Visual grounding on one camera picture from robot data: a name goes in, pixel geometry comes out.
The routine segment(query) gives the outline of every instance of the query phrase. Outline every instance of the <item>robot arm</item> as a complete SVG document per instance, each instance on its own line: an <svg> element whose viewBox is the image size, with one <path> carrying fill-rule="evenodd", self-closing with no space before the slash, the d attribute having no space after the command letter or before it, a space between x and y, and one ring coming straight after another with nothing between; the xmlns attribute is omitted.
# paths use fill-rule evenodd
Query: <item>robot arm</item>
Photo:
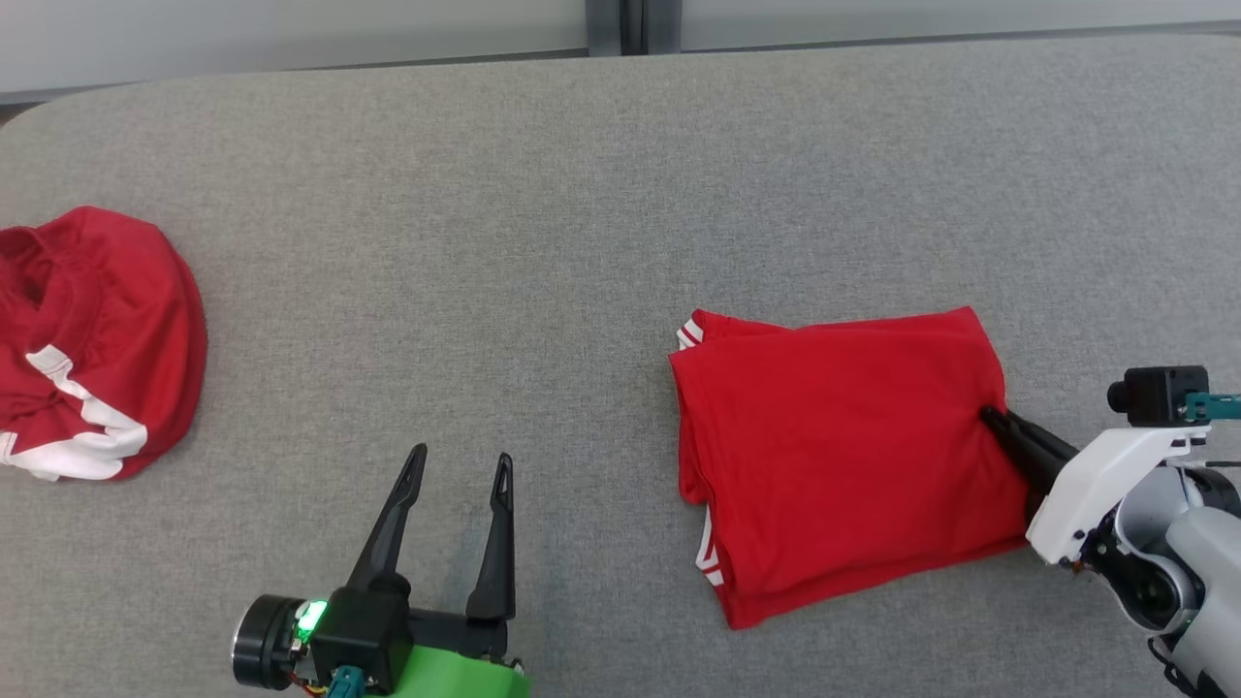
<svg viewBox="0 0 1241 698"><path fill-rule="evenodd" d="M1212 467L1169 462L1241 404L1211 395L1203 366L1131 369L1108 402L1131 427L1080 452L983 410L1030 482L1026 539L1050 564L1101 575L1184 693L1241 698L1241 496Z"/></svg>

